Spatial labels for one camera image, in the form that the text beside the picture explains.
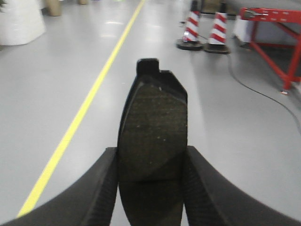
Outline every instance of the red and white striped traffic cone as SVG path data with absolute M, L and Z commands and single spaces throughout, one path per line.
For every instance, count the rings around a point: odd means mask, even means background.
M 226 46 L 226 31 L 227 31 L 227 5 L 221 3 L 220 12 L 215 13 L 214 25 L 211 30 L 208 43 L 204 46 L 204 50 L 209 53 L 230 53 L 229 48 Z
M 198 0 L 192 0 L 189 17 L 186 22 L 186 29 L 182 39 L 176 42 L 177 48 L 184 50 L 201 50 L 203 44 L 198 41 Z

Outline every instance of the white bag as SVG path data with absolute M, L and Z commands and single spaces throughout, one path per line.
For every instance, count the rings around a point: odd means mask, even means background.
M 45 32 L 37 0 L 5 0 L 0 12 L 0 45 L 22 45 Z

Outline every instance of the gray epoxy floor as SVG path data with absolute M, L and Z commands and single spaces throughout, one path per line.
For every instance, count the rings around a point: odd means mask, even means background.
M 79 6 L 65 0 L 61 17 L 44 16 L 47 33 L 0 52 L 0 223 L 17 215 L 138 3 L 100 0 Z M 116 146 L 136 61 L 156 57 L 188 92 L 189 145 L 243 191 L 301 220 L 301 137 L 292 117 L 235 82 L 227 56 L 175 47 L 188 4 L 145 2 L 38 206 L 78 179 L 106 147 Z M 209 36 L 212 22 L 201 18 L 201 35 Z M 300 101 L 279 93 L 274 73 L 257 53 L 238 46 L 232 29 L 229 21 L 227 44 L 237 77 L 301 120 Z M 127 224 L 118 199 L 111 225 Z M 182 225 L 188 225 L 185 218 Z

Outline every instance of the white object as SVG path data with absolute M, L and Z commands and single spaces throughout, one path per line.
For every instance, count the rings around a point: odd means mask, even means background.
M 0 13 L 0 45 L 26 44 L 45 32 L 37 0 L 6 0 Z
M 242 42 L 250 42 L 253 30 L 253 21 L 242 20 L 240 16 L 236 17 L 233 34 Z M 286 26 L 294 29 L 296 32 L 300 31 L 300 25 L 286 23 Z M 296 40 L 289 34 L 276 27 L 271 22 L 259 22 L 257 35 L 257 42 L 277 43 L 285 45 L 295 45 Z

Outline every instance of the traffic cone base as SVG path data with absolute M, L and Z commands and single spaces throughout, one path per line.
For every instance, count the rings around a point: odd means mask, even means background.
M 208 53 L 219 53 L 219 54 L 229 54 L 231 51 L 226 45 L 212 45 L 206 43 L 204 46 L 204 51 Z
M 183 41 L 183 39 L 178 39 L 176 45 L 177 48 L 183 50 L 199 51 L 203 48 L 203 44 L 200 41 Z

